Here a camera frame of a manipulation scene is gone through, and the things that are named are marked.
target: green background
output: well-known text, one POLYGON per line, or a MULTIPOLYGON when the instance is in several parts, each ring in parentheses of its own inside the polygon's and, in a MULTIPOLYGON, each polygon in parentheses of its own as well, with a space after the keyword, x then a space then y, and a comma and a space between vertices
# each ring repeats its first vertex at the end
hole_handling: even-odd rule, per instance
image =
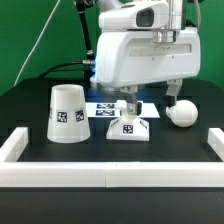
MULTIPOLYGON (((13 87, 19 70, 35 44, 57 0, 4 0, 0 4, 0 95, 13 87)), ((223 0, 205 0, 201 5, 202 63, 198 79, 210 80, 224 89, 223 0)), ((97 6, 86 11, 91 41, 96 51, 97 6)), ((187 17, 196 22, 194 4, 187 17)), ((85 46, 74 0, 61 0, 40 44, 20 80, 37 77, 48 68, 85 58, 85 46)), ((80 73, 66 73, 79 77, 80 73)))

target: white cup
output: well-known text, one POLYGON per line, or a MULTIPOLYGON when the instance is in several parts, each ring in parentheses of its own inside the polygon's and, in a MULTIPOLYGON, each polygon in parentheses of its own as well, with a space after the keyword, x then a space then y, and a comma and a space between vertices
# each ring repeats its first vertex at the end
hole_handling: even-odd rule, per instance
POLYGON ((57 143, 76 143, 90 137, 83 87, 52 88, 47 138, 57 143))

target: white robot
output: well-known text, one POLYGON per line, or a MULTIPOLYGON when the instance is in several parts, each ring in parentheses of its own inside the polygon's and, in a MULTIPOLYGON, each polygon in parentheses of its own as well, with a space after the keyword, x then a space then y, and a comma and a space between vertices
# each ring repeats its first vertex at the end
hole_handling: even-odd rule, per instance
POLYGON ((182 79, 196 76, 200 69, 200 40, 197 28, 186 27, 187 0, 98 0, 102 34, 97 45, 96 77, 103 86, 120 88, 128 95, 118 102, 120 118, 111 121, 108 139, 149 140, 149 124, 138 117, 136 99, 141 84, 167 81, 167 114, 177 125, 187 127, 197 119, 197 108, 181 105, 177 95, 182 79))

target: white border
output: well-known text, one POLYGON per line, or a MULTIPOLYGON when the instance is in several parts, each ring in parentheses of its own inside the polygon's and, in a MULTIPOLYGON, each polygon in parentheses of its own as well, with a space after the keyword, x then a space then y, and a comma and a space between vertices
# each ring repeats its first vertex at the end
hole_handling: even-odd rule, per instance
POLYGON ((0 187, 224 187, 223 162, 17 163, 27 144, 16 128, 1 147, 0 187))

